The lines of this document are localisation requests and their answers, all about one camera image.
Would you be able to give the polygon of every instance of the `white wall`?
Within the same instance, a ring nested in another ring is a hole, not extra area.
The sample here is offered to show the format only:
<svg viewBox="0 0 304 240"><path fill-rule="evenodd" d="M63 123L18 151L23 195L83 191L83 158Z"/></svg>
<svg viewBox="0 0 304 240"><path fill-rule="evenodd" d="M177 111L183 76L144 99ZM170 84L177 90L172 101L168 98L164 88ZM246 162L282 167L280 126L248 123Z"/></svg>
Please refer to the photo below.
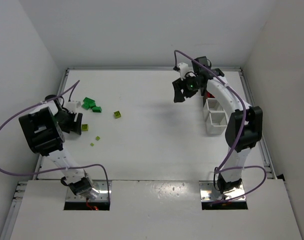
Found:
<svg viewBox="0 0 304 240"><path fill-rule="evenodd" d="M62 74L19 1L0 0L0 125L16 112L56 93ZM0 167L32 172L36 160L15 119L0 133ZM0 173L0 234L18 180Z"/></svg>
<svg viewBox="0 0 304 240"><path fill-rule="evenodd" d="M278 1L245 75L255 103L263 108L273 162L285 175L304 237L304 0Z"/></svg>
<svg viewBox="0 0 304 240"><path fill-rule="evenodd" d="M245 63L275 0L20 0L59 67Z"/></svg>

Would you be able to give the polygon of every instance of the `small green block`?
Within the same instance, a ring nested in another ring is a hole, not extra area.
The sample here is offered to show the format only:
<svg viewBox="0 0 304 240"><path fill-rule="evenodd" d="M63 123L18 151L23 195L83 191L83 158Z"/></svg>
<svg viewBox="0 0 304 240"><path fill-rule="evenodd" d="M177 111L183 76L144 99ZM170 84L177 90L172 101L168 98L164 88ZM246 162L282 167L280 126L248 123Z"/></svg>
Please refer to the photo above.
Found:
<svg viewBox="0 0 304 240"><path fill-rule="evenodd" d="M87 132L88 131L88 124L82 124L82 131Z"/></svg>
<svg viewBox="0 0 304 240"><path fill-rule="evenodd" d="M95 100L92 100L89 97L86 97L86 98L84 98L83 102L90 104L90 103L94 103Z"/></svg>
<svg viewBox="0 0 304 240"><path fill-rule="evenodd" d="M96 107L96 104L95 104L95 102L90 102L90 103L89 103L89 106L90 106L90 108L92 109L92 108Z"/></svg>
<svg viewBox="0 0 304 240"><path fill-rule="evenodd" d="M88 109L90 109L90 105L89 105L87 102L85 102L85 103L82 105L82 108L88 110Z"/></svg>
<svg viewBox="0 0 304 240"><path fill-rule="evenodd" d="M102 108L100 106L95 106L92 108L93 112L95 113L101 113L102 112Z"/></svg>
<svg viewBox="0 0 304 240"><path fill-rule="evenodd" d="M115 117L116 119L119 119L121 116L122 116L122 115L121 115L120 111L114 112L114 117Z"/></svg>

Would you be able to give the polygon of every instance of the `table surface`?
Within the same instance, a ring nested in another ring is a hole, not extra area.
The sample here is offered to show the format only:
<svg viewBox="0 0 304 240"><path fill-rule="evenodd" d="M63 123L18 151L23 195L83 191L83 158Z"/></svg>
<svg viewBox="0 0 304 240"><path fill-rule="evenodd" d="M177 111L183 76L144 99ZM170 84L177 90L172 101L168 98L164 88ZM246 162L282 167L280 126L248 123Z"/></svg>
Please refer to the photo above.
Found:
<svg viewBox="0 0 304 240"><path fill-rule="evenodd" d="M63 210L66 191L58 180L29 181L11 240L301 239L278 179L247 197L248 210L202 210L197 181L113 181L110 211Z"/></svg>
<svg viewBox="0 0 304 240"><path fill-rule="evenodd" d="M229 84L245 99L236 71L226 71ZM92 98L102 113L78 108L89 131L65 134L65 148L81 166L100 163L112 180L206 181L224 159L224 134L208 136L200 94L174 103L172 82L179 73L170 70L71 70L65 89L81 80L72 100ZM122 117L114 119L120 111ZM259 146L246 165L263 165ZM55 168L46 157L41 170ZM104 179L99 167L88 168L92 179ZM60 179L51 172L39 179ZM243 172L243 179L261 179L259 170Z"/></svg>

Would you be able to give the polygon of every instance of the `green block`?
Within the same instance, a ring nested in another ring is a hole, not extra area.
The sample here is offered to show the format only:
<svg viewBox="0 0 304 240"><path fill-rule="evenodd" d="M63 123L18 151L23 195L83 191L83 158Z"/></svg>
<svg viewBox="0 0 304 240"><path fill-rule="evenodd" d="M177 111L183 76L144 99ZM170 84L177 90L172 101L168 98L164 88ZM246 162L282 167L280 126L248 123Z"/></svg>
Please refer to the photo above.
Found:
<svg viewBox="0 0 304 240"><path fill-rule="evenodd" d="M92 108L93 112L95 113L101 113L102 112L102 108L100 106L95 106Z"/></svg>
<svg viewBox="0 0 304 240"><path fill-rule="evenodd" d="M120 111L114 112L114 117L115 117L116 119L119 119L121 116L122 116L122 115L121 115Z"/></svg>
<svg viewBox="0 0 304 240"><path fill-rule="evenodd" d="M90 104L90 103L94 103L95 100L92 100L89 97L86 97L86 98L84 98L83 102Z"/></svg>
<svg viewBox="0 0 304 240"><path fill-rule="evenodd" d="M82 105L82 108L88 110L88 109L90 109L91 107L90 107L90 105L89 105L87 102L85 102L85 103Z"/></svg>
<svg viewBox="0 0 304 240"><path fill-rule="evenodd" d="M82 124L82 131L87 132L88 131L88 124Z"/></svg>
<svg viewBox="0 0 304 240"><path fill-rule="evenodd" d="M96 107L96 104L95 104L95 102L90 102L90 103L89 103L89 106L90 106L90 108L92 109L93 107Z"/></svg>

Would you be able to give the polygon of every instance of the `white basket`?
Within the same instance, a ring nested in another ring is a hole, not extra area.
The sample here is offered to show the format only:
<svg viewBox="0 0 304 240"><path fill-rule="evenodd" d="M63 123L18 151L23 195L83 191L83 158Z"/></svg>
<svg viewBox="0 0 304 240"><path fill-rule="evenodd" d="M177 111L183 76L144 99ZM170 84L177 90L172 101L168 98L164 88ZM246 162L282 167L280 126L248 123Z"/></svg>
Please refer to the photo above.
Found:
<svg viewBox="0 0 304 240"><path fill-rule="evenodd" d="M204 108L203 108L203 115L205 121L207 120L210 113L213 112L225 112L221 104L216 100L216 98L208 98L205 102Z"/></svg>
<svg viewBox="0 0 304 240"><path fill-rule="evenodd" d="M221 135L227 127L225 112L210 112L206 120L206 132L209 135Z"/></svg>

